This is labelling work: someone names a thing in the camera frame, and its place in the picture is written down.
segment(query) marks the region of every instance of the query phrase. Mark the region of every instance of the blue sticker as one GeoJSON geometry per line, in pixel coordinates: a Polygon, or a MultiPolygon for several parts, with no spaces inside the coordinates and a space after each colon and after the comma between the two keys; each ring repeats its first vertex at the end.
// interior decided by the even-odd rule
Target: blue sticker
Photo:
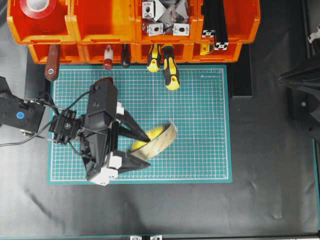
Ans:
{"type": "Polygon", "coordinates": [[[16,118],[17,119],[24,119],[25,118],[25,114],[22,111],[19,111],[16,113],[16,118]]]}

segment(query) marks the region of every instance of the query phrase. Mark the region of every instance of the screwdriver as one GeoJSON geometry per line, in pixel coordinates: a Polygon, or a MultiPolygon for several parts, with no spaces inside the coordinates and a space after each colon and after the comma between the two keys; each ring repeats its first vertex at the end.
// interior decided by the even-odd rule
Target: screwdriver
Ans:
{"type": "Polygon", "coordinates": [[[160,69],[160,61],[161,47],[159,44],[154,44],[150,47],[146,68],[152,73],[158,72],[160,69]]]}
{"type": "Polygon", "coordinates": [[[179,70],[176,65],[174,46],[165,44],[162,46],[164,53],[163,75],[167,89],[174,91],[180,88],[179,70]]]}
{"type": "Polygon", "coordinates": [[[129,44],[122,45],[121,65],[124,69],[129,68],[131,64],[131,56],[130,56],[129,48],[130,48],[129,44]]]}

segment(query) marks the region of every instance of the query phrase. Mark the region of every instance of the grid lines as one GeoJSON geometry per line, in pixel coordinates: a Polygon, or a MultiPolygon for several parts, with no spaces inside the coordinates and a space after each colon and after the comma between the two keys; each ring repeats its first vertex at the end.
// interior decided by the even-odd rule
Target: grid lines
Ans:
{"type": "MultiPolygon", "coordinates": [[[[181,88],[169,91],[162,71],[151,73],[144,67],[61,66],[54,82],[53,100],[66,108],[88,91],[96,80],[112,77],[118,88],[118,102],[148,131],[171,120],[177,139],[155,156],[146,169],[126,172],[112,183],[230,182],[228,90],[225,66],[180,66],[181,88]]],[[[88,96],[74,107],[77,116],[86,113],[88,96]]],[[[133,140],[119,138],[118,148],[126,151],[133,140]]],[[[49,183],[86,184],[81,157],[67,146],[50,143],[49,183]]]]}

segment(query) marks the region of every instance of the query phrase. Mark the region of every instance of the black and yellow screwdriver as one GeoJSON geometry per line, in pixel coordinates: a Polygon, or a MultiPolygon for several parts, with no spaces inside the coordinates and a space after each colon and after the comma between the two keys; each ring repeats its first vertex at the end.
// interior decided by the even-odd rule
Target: black and yellow screwdriver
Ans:
{"type": "Polygon", "coordinates": [[[152,72],[156,73],[160,69],[161,61],[161,47],[159,44],[154,44],[151,46],[148,53],[148,62],[146,68],[152,72]]]}
{"type": "Polygon", "coordinates": [[[180,79],[175,60],[174,46],[172,44],[165,44],[162,46],[162,51],[164,53],[163,75],[165,78],[165,86],[171,91],[177,90],[180,88],[180,79]]]}

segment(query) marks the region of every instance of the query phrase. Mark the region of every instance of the orange bin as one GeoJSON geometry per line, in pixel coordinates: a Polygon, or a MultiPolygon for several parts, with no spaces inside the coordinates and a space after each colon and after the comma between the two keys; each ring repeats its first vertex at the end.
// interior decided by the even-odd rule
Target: orange bin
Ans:
{"type": "Polygon", "coordinates": [[[45,64],[50,44],[62,44],[61,63],[102,64],[111,44],[114,63],[121,62],[122,44],[130,44],[132,63],[147,63],[152,44],[173,44],[177,63],[230,63],[242,44],[252,43],[260,24],[260,0],[223,0],[229,38],[226,51],[200,55],[204,0],[188,0],[189,36],[148,36],[143,31],[143,0],[57,0],[53,13],[42,19],[26,16],[20,0],[8,0],[7,22],[17,43],[28,44],[35,63],[45,64]]]}
{"type": "Polygon", "coordinates": [[[134,43],[134,0],[72,0],[70,23],[82,44],[134,43]]]}
{"type": "MultiPolygon", "coordinates": [[[[148,53],[152,44],[136,44],[136,61],[140,64],[146,64],[148,61],[148,53]]],[[[187,44],[173,44],[174,57],[177,63],[186,63],[188,61],[188,53],[190,47],[187,44]]],[[[164,61],[164,53],[161,51],[161,62],[164,61]]]]}
{"type": "MultiPolygon", "coordinates": [[[[50,44],[28,45],[34,63],[46,64],[50,44]]],[[[85,63],[85,54],[80,44],[61,45],[60,63],[61,64],[81,64],[85,63]]]]}
{"type": "MultiPolygon", "coordinates": [[[[85,61],[89,64],[103,64],[105,49],[109,43],[82,44],[85,61]]],[[[121,63],[122,47],[120,43],[110,44],[113,50],[113,63],[121,63]]],[[[130,44],[131,63],[136,63],[136,45],[130,44]]]]}
{"type": "Polygon", "coordinates": [[[148,36],[143,31],[143,24],[149,23],[147,19],[142,18],[143,0],[135,0],[135,41],[137,44],[190,44],[196,40],[198,23],[198,0],[188,0],[188,24],[190,24],[189,36],[173,36],[170,34],[148,36]]]}
{"type": "MultiPolygon", "coordinates": [[[[260,24],[260,0],[223,0],[225,21],[230,43],[252,43],[260,24]]],[[[214,42],[213,38],[203,38],[204,16],[201,8],[204,0],[198,0],[198,24],[196,29],[196,43],[214,42]]]]}
{"type": "Polygon", "coordinates": [[[238,61],[242,43],[230,43],[227,50],[213,51],[208,55],[200,55],[200,44],[190,44],[188,63],[233,63],[238,61]]]}
{"type": "Polygon", "coordinates": [[[74,44],[69,18],[71,0],[58,0],[49,16],[33,19],[20,8],[20,0],[8,0],[7,22],[18,44],[74,44]]]}

